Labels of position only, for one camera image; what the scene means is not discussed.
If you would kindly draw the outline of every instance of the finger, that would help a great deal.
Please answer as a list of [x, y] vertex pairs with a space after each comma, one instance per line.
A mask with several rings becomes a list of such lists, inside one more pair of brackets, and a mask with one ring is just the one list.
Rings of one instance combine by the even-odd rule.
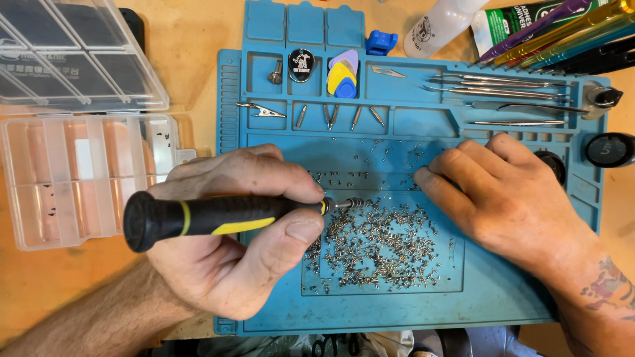
[[476, 211], [474, 203], [443, 177], [422, 167], [413, 179], [430, 200], [437, 205], [459, 228], [465, 226]]
[[485, 147], [514, 166], [533, 163], [538, 159], [527, 146], [505, 133], [494, 135]]
[[196, 158], [189, 162], [178, 165], [169, 174], [166, 180], [182, 179], [184, 177], [197, 176], [202, 173], [211, 171], [227, 158], [240, 152], [251, 152], [256, 155], [262, 155], [271, 159], [282, 160], [282, 152], [274, 144], [262, 144], [257, 146], [245, 147], [228, 152], [227, 154], [215, 156], [213, 158]]
[[481, 165], [485, 171], [498, 179], [504, 177], [505, 173], [512, 167], [500, 156], [486, 149], [485, 146], [471, 140], [462, 142], [457, 146], [457, 149], [466, 153], [472, 160]]
[[308, 209], [292, 211], [263, 228], [244, 257], [211, 291], [210, 302], [222, 306], [228, 318], [252, 317], [265, 304], [278, 279], [300, 262], [323, 229], [322, 216]]
[[437, 155], [428, 168], [456, 182], [470, 198], [489, 194], [498, 183], [481, 165], [459, 149], [448, 149]]
[[217, 170], [201, 176], [202, 195], [251, 194], [284, 196], [303, 203], [316, 203], [324, 190], [302, 166], [242, 152], [225, 160]]

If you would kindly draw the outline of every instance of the tattoo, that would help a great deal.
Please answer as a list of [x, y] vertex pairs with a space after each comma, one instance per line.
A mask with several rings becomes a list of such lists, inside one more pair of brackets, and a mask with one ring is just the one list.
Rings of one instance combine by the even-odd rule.
[[[615, 309], [625, 307], [629, 310], [635, 310], [635, 286], [613, 264], [611, 257], [607, 257], [605, 261], [600, 262], [599, 268], [601, 273], [598, 279], [580, 292], [580, 295], [599, 299], [592, 304], [588, 304], [587, 308], [589, 310], [598, 310], [602, 305], [608, 304]], [[627, 316], [622, 319], [635, 321], [635, 316]]]

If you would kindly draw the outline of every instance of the plastic squeeze bottle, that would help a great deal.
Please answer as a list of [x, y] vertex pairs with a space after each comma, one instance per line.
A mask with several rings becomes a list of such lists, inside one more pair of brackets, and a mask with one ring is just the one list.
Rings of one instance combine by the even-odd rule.
[[404, 37], [408, 57], [428, 58], [457, 37], [489, 0], [438, 0]]

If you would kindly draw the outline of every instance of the pile of screws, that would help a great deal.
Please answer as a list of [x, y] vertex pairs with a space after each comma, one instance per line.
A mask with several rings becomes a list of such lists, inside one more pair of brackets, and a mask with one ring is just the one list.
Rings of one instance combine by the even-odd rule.
[[[331, 276], [339, 276], [339, 286], [375, 285], [380, 279], [397, 290], [411, 286], [428, 287], [428, 282], [436, 285], [441, 278], [429, 263], [438, 257], [434, 253], [434, 242], [428, 231], [420, 231], [427, 226], [437, 235], [434, 224], [426, 212], [400, 205], [390, 209], [380, 207], [381, 198], [368, 200], [363, 208], [341, 209], [333, 214], [326, 228], [324, 243], [326, 249], [322, 260], [333, 271]], [[307, 270], [320, 274], [319, 259], [321, 239], [317, 239], [306, 251], [304, 260]]]

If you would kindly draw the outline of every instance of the left hand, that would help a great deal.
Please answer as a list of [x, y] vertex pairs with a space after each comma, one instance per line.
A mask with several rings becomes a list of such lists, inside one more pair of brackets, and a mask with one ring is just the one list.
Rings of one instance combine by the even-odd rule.
[[[147, 191], [157, 199], [254, 194], [317, 203], [324, 198], [307, 171], [283, 161], [271, 144], [178, 165], [166, 182]], [[300, 262], [323, 229], [318, 212], [299, 209], [263, 228], [249, 247], [230, 236], [182, 236], [158, 241], [147, 255], [187, 303], [245, 320], [260, 310], [278, 279]]]

